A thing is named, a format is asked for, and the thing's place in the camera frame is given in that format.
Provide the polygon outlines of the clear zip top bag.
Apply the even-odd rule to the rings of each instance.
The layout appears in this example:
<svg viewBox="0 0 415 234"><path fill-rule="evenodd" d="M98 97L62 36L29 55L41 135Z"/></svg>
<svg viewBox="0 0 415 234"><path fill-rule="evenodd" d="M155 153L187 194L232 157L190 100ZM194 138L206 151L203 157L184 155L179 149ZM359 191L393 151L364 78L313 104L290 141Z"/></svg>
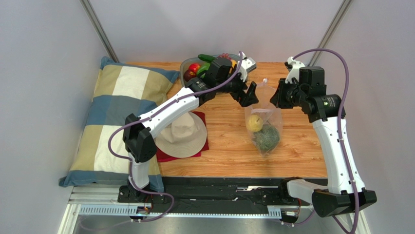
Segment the clear zip top bag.
<svg viewBox="0 0 415 234"><path fill-rule="evenodd" d="M259 115L263 119L264 125L267 125L267 124L273 125L279 130L280 142L281 142L282 132L283 132L283 118L282 118L281 109L275 107L275 105L270 103L270 98L275 94L275 92L276 92L276 89L269 86L268 79L266 78L264 78L262 82L257 84L256 96L259 99L259 103L253 104L253 105L250 105L244 108L245 124L250 115ZM247 134L252 144L257 149L253 141L254 132L249 131L247 128L246 130L247 130ZM258 149L257 151L262 157L266 157L266 156L271 155L273 151L277 148L277 146L272 151L269 151L269 152L261 152Z"/></svg>

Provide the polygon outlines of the yellow pear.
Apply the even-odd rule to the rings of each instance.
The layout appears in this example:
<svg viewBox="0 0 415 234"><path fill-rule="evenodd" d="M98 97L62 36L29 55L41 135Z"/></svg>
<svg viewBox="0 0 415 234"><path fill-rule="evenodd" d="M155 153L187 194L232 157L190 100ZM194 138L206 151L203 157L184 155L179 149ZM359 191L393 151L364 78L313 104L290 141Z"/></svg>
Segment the yellow pear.
<svg viewBox="0 0 415 234"><path fill-rule="evenodd" d="M251 132L259 132L263 125L264 121L259 115L250 115L246 121L246 128Z"/></svg>

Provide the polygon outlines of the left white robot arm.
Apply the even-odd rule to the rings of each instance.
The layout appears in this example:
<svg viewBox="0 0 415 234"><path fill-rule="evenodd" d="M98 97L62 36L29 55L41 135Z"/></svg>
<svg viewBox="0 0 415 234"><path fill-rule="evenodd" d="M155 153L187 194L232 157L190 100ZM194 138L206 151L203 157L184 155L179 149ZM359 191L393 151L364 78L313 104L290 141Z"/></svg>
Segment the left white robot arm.
<svg viewBox="0 0 415 234"><path fill-rule="evenodd" d="M258 103L256 83L246 85L248 73L256 69L252 58L243 56L237 64L227 58L216 58L208 69L198 70L185 87L171 99L140 116L126 118L123 141L129 154L129 186L133 191L143 191L148 186L149 165L157 151L154 139L169 124L209 100L217 93L229 93L242 107Z"/></svg>

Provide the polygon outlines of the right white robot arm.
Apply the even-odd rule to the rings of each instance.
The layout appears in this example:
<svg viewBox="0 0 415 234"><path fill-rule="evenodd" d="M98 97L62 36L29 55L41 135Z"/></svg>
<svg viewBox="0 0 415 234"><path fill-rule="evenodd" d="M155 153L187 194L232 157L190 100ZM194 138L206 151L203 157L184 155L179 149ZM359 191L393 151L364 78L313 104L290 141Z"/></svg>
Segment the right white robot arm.
<svg viewBox="0 0 415 234"><path fill-rule="evenodd" d="M320 217L351 214L377 202L376 192L361 180L347 138L345 112L339 115L341 97L328 95L324 69L288 66L270 103L280 109L300 107L312 124L324 156L327 186L291 177L283 183L286 198L300 198L313 205Z"/></svg>

